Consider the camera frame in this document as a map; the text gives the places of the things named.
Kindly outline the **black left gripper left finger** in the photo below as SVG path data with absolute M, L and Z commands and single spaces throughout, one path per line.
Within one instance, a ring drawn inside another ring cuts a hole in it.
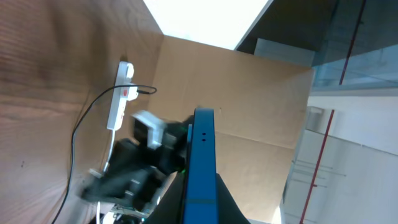
M 185 193 L 185 173 L 177 173 L 158 206 L 144 224 L 180 224 Z

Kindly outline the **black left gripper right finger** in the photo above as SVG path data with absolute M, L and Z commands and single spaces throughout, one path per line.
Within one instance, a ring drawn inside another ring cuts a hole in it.
M 250 224 L 240 211 L 234 198 L 219 174 L 216 175 L 218 223 L 219 224 Z

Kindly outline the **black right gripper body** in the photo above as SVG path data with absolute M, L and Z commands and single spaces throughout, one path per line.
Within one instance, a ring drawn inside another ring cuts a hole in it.
M 162 138 L 162 145 L 156 150 L 147 148 L 139 143 L 143 150 L 142 159 L 150 166 L 156 167 L 163 174 L 172 174 L 185 169 L 188 145 L 188 127 L 193 123 L 194 116 L 190 115 L 183 121 L 166 121 L 166 128 Z

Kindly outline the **blue smartphone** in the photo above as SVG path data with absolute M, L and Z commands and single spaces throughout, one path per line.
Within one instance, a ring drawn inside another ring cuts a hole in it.
M 218 223 L 214 111 L 197 108 L 188 127 L 183 224 Z

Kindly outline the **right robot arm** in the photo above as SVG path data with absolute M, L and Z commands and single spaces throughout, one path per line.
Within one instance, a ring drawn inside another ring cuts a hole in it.
M 187 165 L 188 127 L 194 117 L 166 122 L 147 111 L 132 116 L 133 139 L 116 141 L 106 171 L 82 190 L 87 202 L 143 212 L 154 207 L 168 177 Z

